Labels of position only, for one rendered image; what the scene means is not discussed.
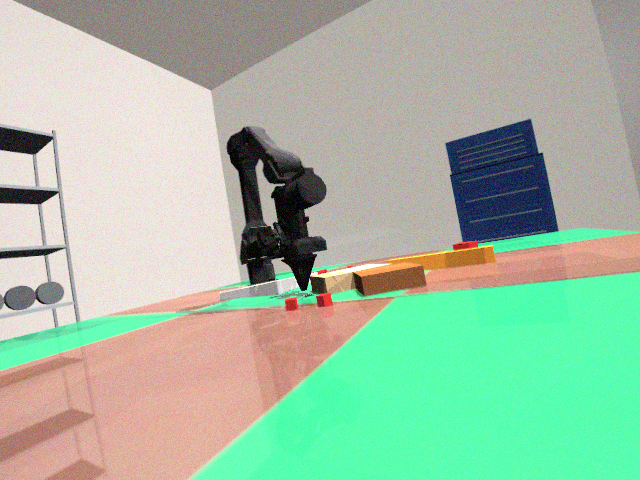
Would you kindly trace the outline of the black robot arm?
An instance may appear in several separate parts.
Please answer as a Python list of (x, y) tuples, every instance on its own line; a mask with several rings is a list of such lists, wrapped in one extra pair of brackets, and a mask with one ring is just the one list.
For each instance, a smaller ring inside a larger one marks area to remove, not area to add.
[(279, 249), (279, 241), (283, 245), (287, 238), (280, 225), (274, 222), (272, 229), (263, 220), (255, 167), (260, 159), (267, 181), (285, 184), (275, 186), (271, 193), (277, 217), (304, 212), (322, 202), (326, 185), (314, 174), (313, 167), (305, 167), (298, 155), (281, 150), (262, 127), (246, 127), (231, 135), (227, 153), (239, 172), (242, 190), (246, 225), (241, 234), (239, 259), (241, 265), (247, 266), (250, 285), (246, 287), (279, 280), (271, 260), (274, 259), (273, 251)]

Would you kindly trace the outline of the orange rectangular block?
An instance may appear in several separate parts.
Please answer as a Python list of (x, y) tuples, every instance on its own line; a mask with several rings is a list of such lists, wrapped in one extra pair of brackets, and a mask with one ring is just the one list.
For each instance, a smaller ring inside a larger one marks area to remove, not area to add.
[(356, 289), (372, 296), (426, 286), (423, 265), (400, 263), (353, 272)]

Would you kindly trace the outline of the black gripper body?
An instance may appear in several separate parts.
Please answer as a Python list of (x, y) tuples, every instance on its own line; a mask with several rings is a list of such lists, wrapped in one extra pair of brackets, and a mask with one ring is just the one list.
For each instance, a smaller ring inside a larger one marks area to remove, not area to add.
[(313, 255), (313, 252), (327, 250), (326, 240), (321, 236), (309, 237), (307, 222), (309, 216), (305, 217), (304, 212), (296, 212), (280, 215), (277, 217), (277, 225), (280, 225), (287, 240), (274, 250), (274, 259), (296, 258)]

